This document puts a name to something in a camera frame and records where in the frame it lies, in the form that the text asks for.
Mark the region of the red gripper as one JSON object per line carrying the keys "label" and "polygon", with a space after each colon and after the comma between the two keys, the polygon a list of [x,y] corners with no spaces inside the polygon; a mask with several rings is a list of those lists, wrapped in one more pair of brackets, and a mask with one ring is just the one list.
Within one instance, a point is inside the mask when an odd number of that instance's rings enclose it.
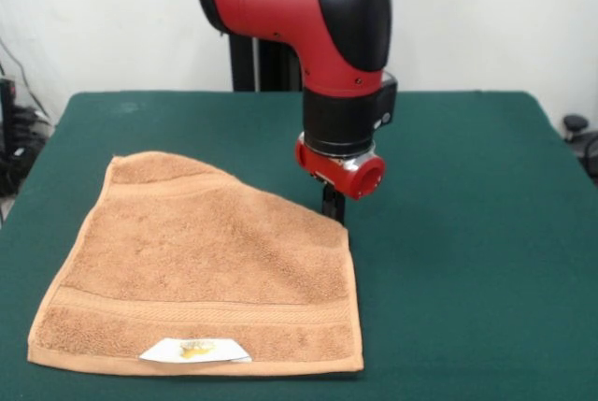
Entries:
{"label": "red gripper", "polygon": [[329,157],[310,149],[303,133],[295,143],[295,157],[309,175],[324,182],[321,214],[341,224],[345,223],[345,196],[359,200],[370,195],[386,171],[385,162],[375,154],[374,146],[350,158]]}

